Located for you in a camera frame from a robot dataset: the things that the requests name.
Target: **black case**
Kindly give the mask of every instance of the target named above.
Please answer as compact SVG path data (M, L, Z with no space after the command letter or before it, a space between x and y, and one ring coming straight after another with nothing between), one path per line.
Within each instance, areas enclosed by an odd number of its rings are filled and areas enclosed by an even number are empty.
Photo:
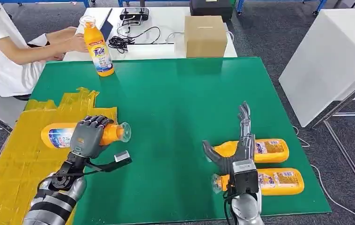
M220 15L223 22L231 19L233 7L230 0L190 0L191 15Z

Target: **cardboard box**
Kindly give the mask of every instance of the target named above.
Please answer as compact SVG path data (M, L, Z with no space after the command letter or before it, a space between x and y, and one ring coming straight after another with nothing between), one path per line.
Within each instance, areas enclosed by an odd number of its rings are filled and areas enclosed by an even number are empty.
M226 45L226 30L221 16L186 16L187 58L223 57Z

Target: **detergent bottle lying on table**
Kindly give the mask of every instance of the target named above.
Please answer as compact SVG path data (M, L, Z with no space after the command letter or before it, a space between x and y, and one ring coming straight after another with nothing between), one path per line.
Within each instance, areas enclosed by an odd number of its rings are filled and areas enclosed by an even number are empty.
M214 149L223 157L230 157L236 152L238 141L225 142ZM283 139L255 140L255 163L282 163L289 157L289 148Z
M294 168L258 169L259 187L262 195L296 195L304 190L302 175ZM226 191L230 175L212 177L216 193Z
M77 123L52 123L41 131L41 139L49 148L69 148L71 136ZM108 145L114 141L128 142L131 138L131 126L108 124L104 128L100 145Z

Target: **blue frame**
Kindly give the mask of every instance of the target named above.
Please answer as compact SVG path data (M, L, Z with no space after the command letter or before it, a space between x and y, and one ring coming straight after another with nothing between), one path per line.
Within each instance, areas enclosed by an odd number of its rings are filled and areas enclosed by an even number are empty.
M140 1L140 0L118 0L118 5L120 7L124 7L123 5L124 1L128 3L130 1ZM190 0L145 0L145 1L190 1ZM242 13L242 6L244 5L244 1L245 0L238 0L238 5L237 5L238 14ZM286 0L286 1L317 1L317 0ZM316 10L317 13L322 9L322 7L324 7L326 1L327 0L319 0L319 5Z
M4 3L36 3L36 2L71 2L72 0L0 0L1 4ZM89 0L74 0L83 2L85 7L89 7Z

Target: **power adapter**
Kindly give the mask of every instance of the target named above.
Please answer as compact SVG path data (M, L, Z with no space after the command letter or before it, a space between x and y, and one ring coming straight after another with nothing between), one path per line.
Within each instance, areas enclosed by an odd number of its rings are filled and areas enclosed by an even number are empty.
M148 20L149 9L145 7L132 7L124 8L119 15L120 20L136 20L145 21Z

